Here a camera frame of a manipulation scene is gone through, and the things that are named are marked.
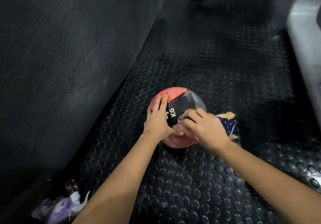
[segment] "navy blue polka dot cloth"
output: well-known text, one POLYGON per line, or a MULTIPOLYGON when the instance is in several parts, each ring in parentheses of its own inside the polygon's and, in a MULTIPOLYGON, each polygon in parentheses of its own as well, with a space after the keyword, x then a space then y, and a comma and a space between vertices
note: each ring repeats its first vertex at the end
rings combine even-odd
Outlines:
POLYGON ((221 121, 226 133, 227 133, 227 136, 231 136, 233 131, 234 131, 234 128, 235 128, 235 125, 236 125, 236 120, 234 119, 227 119, 227 118, 222 118, 222 117, 218 117, 219 120, 221 121))

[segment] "forearm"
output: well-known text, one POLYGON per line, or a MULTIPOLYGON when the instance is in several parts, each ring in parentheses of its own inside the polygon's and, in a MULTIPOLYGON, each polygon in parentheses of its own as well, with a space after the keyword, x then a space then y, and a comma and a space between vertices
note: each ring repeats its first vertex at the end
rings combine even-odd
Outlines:
POLYGON ((321 223, 321 195, 233 142, 218 152, 286 221, 321 223))
POLYGON ((142 135, 75 219, 81 223, 128 223, 158 139, 142 135))

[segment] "hand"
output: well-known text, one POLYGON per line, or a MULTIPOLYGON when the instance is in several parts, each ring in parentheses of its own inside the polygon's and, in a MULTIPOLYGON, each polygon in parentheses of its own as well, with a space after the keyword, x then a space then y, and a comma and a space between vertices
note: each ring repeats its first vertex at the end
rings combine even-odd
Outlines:
POLYGON ((183 135, 181 131, 177 131, 168 126, 166 122, 166 106, 167 106, 168 96, 165 95, 162 99, 159 95, 155 101, 153 111, 147 109, 147 120, 144 123, 144 132, 143 134, 149 134, 155 136, 159 141, 168 137, 171 134, 183 135))
POLYGON ((189 111, 186 114, 190 119, 183 119, 181 124, 192 130, 196 140, 206 149, 216 153, 231 142, 221 121, 213 114, 206 113, 202 108, 189 111))

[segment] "person's right arm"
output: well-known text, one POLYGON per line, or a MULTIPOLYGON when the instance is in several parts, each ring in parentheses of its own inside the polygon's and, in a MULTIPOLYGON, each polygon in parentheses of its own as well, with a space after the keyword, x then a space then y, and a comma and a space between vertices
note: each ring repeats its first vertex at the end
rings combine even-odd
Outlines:
POLYGON ((221 121, 201 108, 188 112, 189 127, 205 148, 213 151, 241 175, 291 224, 321 223, 321 194, 274 168, 232 142, 221 121))

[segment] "black rubber floor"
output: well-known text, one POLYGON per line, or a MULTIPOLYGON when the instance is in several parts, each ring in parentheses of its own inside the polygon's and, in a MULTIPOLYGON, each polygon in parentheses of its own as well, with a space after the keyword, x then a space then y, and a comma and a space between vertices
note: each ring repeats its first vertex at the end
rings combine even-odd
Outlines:
MULTIPOLYGON (((86 139, 83 192, 94 193, 143 130, 165 88, 199 94, 209 112, 236 113, 238 143, 320 191, 319 129, 289 42, 292 0, 165 0, 125 81, 86 139)), ((200 145, 159 145, 132 223, 275 223, 277 215, 221 158, 200 145)))

